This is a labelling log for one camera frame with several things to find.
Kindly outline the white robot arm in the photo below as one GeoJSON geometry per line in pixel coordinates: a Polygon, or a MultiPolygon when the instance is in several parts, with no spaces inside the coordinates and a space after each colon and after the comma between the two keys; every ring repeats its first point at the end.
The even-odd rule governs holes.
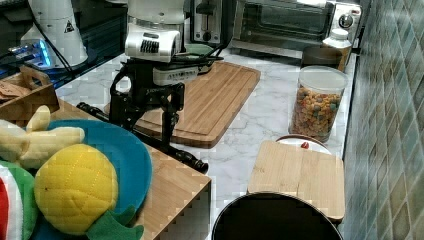
{"type": "Polygon", "coordinates": [[[183,5],[184,0],[128,0],[128,60],[110,88],[109,121],[127,130],[132,130],[146,112],[163,110],[161,138],[142,138],[163,152],[171,149],[172,132],[184,105],[185,86],[163,83],[154,78],[154,73],[160,67],[168,67],[181,49],[183,5]]]}

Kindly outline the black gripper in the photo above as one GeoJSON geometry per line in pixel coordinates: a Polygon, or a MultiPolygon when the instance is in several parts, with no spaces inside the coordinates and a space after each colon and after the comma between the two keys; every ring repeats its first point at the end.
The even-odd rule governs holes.
{"type": "Polygon", "coordinates": [[[129,59],[115,76],[110,87],[109,121],[127,130],[132,130],[145,112],[162,108],[161,149],[168,150],[175,125],[178,123],[178,111],[184,107],[185,85],[155,84],[152,62],[129,59]],[[131,83],[128,92],[121,92],[117,84],[123,77],[131,83]]]}

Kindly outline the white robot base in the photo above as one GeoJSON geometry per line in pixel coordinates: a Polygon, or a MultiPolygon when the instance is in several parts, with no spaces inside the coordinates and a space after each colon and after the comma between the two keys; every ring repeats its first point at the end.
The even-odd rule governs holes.
{"type": "Polygon", "coordinates": [[[88,59],[76,25],[71,0],[28,0],[33,26],[23,44],[34,44],[36,57],[28,61],[40,70],[76,68],[88,59]]]}

